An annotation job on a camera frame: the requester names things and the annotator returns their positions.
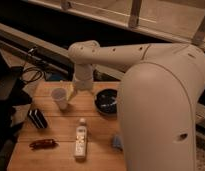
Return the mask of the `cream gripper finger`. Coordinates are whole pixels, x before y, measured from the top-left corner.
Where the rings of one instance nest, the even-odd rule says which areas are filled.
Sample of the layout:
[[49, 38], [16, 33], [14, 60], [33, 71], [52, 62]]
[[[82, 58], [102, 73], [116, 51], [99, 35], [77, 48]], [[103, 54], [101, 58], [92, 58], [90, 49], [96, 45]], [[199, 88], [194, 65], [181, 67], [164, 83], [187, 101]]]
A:
[[67, 87], [67, 101], [70, 102], [77, 95], [77, 90], [73, 85]]

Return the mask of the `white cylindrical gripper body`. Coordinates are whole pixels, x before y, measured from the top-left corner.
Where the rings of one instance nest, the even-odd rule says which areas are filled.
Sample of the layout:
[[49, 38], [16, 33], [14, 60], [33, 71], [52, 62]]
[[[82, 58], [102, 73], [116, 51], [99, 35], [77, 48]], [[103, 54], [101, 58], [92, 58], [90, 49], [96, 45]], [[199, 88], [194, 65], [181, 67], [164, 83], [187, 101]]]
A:
[[73, 86], [79, 91], [93, 88], [93, 67], [90, 64], [74, 65]]

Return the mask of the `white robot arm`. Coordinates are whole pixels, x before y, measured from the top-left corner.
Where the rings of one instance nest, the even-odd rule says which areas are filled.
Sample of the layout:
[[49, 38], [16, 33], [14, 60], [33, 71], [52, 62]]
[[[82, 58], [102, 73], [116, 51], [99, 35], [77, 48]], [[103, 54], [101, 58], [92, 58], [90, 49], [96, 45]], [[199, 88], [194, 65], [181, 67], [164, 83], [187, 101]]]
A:
[[205, 53], [191, 44], [102, 47], [72, 44], [74, 87], [90, 83], [92, 64], [125, 72], [117, 115], [127, 171], [196, 171], [196, 106], [205, 89]]

